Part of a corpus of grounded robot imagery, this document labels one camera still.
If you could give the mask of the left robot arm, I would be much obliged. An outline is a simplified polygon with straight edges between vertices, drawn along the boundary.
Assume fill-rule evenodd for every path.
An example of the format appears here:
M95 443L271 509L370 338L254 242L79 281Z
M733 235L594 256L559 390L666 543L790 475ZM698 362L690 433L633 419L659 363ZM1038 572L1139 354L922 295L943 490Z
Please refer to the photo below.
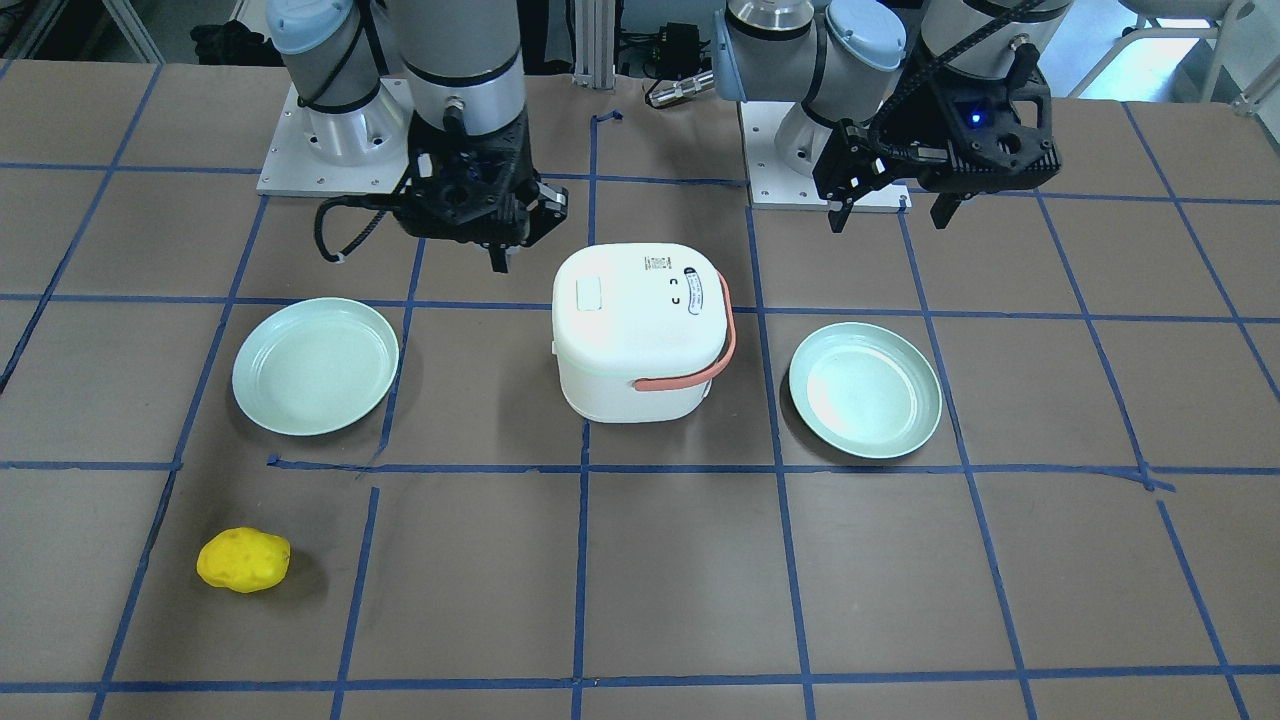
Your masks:
M982 193L1036 190L1062 160L1041 54L1066 1L728 1L717 94L739 105L753 205L906 211L943 229Z

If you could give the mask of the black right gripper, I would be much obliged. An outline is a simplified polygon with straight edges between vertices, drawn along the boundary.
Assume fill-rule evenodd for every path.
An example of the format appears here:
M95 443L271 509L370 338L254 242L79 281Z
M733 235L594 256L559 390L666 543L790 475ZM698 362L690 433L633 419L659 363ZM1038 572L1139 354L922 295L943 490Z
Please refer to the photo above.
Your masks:
M513 249L534 246L568 215L568 191L543 182L532 165L526 115L488 135L413 117L407 150L393 217L410 234L481 246L494 273L508 274Z

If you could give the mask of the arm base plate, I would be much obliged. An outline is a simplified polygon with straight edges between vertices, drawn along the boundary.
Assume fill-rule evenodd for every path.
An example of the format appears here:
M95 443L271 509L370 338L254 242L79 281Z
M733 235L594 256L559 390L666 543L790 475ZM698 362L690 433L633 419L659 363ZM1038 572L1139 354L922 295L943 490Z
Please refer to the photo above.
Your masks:
M739 104L751 206L758 210L896 213L911 208L905 184L867 183L833 137L837 126L809 100Z
M411 115L399 78L383 79L369 105L343 114L302 108L291 86L256 190L283 197L388 193L406 168Z

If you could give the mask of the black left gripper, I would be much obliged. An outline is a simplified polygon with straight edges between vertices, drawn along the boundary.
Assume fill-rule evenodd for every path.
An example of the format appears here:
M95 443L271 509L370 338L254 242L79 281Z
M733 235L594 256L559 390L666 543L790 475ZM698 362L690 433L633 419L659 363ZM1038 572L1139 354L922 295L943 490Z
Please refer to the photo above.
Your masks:
M1052 136L1050 87L1038 67L1036 47L1012 51L1012 65L993 79L965 76L947 67L911 91L879 126L884 149L876 151L870 127L844 118L832 132L858 159L849 159L858 178L913 179L937 193L931 222L948 227L966 195L1033 190L1053 178L1061 161ZM844 199L828 210L832 233L842 233L852 213Z

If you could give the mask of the green plate near left arm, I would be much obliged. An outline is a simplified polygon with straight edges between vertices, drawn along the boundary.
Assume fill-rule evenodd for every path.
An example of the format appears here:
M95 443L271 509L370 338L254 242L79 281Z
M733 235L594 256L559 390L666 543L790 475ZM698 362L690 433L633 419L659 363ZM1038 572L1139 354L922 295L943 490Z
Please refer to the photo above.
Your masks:
M863 322L812 332L788 364L788 391L803 423L828 446L865 459L904 457L936 433L940 378L902 336Z

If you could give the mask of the green plate near right arm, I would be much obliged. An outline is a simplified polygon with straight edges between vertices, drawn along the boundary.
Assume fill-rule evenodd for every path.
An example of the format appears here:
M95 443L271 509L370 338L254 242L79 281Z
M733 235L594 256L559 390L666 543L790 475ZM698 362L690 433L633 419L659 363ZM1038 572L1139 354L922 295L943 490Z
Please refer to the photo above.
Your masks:
M292 304L241 345L230 387L239 410L283 436L324 436L371 413L390 392L401 342L374 307L324 297Z

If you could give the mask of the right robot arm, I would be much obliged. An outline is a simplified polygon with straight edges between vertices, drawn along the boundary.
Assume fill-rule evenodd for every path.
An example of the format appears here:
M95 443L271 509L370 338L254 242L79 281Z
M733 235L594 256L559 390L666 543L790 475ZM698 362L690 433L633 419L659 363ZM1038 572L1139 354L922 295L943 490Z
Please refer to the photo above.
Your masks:
M567 191L532 163L517 3L270 1L265 20L300 129L259 188L320 197L325 261L392 217L506 273L566 219Z

